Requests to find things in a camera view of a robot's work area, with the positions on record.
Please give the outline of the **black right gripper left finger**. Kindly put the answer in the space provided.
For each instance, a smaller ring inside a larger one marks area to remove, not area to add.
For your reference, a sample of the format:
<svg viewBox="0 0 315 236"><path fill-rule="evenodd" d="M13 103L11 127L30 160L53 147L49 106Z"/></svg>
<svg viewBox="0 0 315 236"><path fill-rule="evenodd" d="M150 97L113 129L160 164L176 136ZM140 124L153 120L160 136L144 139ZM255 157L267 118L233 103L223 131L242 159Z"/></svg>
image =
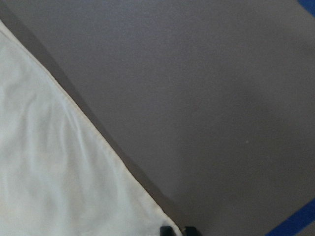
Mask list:
<svg viewBox="0 0 315 236"><path fill-rule="evenodd" d="M171 226L161 226L159 229L160 236L174 236L174 230Z"/></svg>

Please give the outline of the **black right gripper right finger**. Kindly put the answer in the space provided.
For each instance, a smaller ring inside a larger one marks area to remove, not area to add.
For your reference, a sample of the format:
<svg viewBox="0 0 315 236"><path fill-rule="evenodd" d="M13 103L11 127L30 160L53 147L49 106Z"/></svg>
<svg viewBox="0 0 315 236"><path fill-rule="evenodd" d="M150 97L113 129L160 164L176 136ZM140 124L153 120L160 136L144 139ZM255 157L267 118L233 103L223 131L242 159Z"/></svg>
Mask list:
<svg viewBox="0 0 315 236"><path fill-rule="evenodd" d="M185 226L185 228L184 228L184 236L196 236L196 227Z"/></svg>

